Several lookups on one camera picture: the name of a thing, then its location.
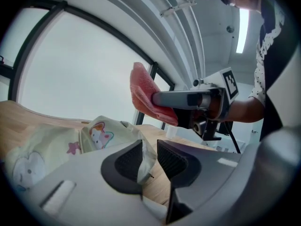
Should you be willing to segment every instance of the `black cable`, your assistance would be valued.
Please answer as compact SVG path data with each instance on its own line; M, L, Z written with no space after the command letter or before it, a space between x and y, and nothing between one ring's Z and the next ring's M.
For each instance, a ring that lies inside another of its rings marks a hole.
M239 147L238 147L238 145L237 145L237 142L236 142L236 140L235 140L235 138L234 138L234 136L233 136L232 131L230 130L230 126L229 126L228 122L227 122L227 121L224 121L224 124L225 124L225 127L226 127L226 129L227 129L228 134L230 135L230 137L231 137L231 139L232 139L232 141L233 141L233 144L234 144L234 146L235 146L235 149L236 149L237 153L240 154L240 149L239 149Z

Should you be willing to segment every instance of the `pink towel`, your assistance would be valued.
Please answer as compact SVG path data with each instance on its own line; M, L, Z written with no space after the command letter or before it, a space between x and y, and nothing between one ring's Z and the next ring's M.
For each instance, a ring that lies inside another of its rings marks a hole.
M169 125L178 125L178 118L172 108L154 105L151 102L152 94L160 92L160 89L141 63L134 63L130 88L133 104L138 111Z

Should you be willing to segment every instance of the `forearm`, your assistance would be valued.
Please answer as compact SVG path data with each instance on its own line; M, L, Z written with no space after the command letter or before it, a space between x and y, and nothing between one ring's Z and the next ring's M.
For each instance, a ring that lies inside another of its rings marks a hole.
M251 123L261 120L264 115L263 112L264 106L262 103L258 99L250 97L246 101L234 101L225 121Z

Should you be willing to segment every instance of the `pink star print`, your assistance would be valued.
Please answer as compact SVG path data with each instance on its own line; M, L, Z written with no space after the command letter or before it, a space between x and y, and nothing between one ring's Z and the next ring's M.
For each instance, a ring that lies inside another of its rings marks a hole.
M75 155L75 153L76 153L76 149L79 149L80 151L81 151L81 148L80 148L80 146L79 146L79 142L77 141L77 142L74 142L74 143L69 143L68 144L68 146L69 146L69 150L67 151L67 153L72 153L72 155Z

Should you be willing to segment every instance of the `ceiling light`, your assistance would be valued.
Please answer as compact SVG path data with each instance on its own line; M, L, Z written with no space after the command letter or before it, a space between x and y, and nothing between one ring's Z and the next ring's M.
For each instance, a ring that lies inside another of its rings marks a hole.
M239 9L239 37L236 52L242 54L246 43L246 34L248 32L249 25L249 10Z

